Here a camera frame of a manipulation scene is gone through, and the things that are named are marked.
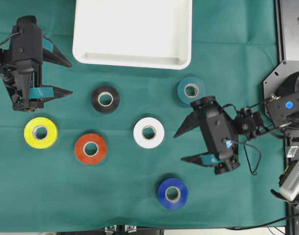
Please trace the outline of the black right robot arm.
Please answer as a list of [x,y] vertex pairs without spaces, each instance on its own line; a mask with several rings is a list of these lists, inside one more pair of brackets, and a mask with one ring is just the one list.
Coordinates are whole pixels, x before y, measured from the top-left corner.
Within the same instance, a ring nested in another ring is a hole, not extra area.
[[231,118],[226,112],[229,104],[221,106],[215,96],[191,102],[193,111],[185,118],[175,138],[200,128],[207,151],[183,157],[187,163],[213,167],[216,175],[231,172],[240,166],[239,145],[275,130],[299,129],[299,71],[290,74],[268,98],[260,102],[265,107],[271,128],[267,127],[260,111],[251,106],[235,110]]

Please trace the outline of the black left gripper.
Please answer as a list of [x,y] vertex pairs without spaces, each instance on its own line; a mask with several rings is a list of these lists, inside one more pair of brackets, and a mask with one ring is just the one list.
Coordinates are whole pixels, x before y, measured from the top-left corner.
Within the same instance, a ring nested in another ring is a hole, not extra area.
[[[73,94],[72,91],[54,86],[32,88],[33,78],[37,73],[33,62],[23,61],[23,64],[27,65],[28,73],[19,73],[15,63],[6,61],[7,52],[0,48],[0,78],[9,94],[14,111],[34,112],[44,107],[43,102]],[[67,68],[72,67],[72,63],[46,36],[43,36],[43,61]]]

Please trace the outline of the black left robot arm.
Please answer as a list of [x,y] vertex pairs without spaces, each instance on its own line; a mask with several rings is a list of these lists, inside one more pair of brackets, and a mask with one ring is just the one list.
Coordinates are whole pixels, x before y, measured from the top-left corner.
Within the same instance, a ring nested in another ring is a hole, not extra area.
[[42,83],[43,61],[71,67],[72,64],[56,48],[44,49],[43,39],[32,36],[19,42],[22,35],[11,34],[0,43],[0,78],[15,111],[33,112],[44,103],[71,95],[73,92]]

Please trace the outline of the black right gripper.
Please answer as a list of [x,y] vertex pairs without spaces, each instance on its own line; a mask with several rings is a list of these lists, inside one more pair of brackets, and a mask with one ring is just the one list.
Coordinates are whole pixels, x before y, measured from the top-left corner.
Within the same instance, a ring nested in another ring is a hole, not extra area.
[[218,104],[214,96],[207,96],[191,102],[193,112],[190,113],[176,134],[177,138],[197,127],[200,127],[207,152],[183,157],[181,161],[214,167],[215,174],[223,174],[240,166],[238,149],[234,142],[238,140],[232,127],[232,120]]

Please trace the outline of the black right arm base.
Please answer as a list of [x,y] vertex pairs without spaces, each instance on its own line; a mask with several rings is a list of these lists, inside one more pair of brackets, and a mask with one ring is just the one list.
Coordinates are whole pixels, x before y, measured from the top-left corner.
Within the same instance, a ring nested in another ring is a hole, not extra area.
[[299,139],[299,0],[277,0],[275,10],[279,65],[263,81],[263,104],[274,129]]

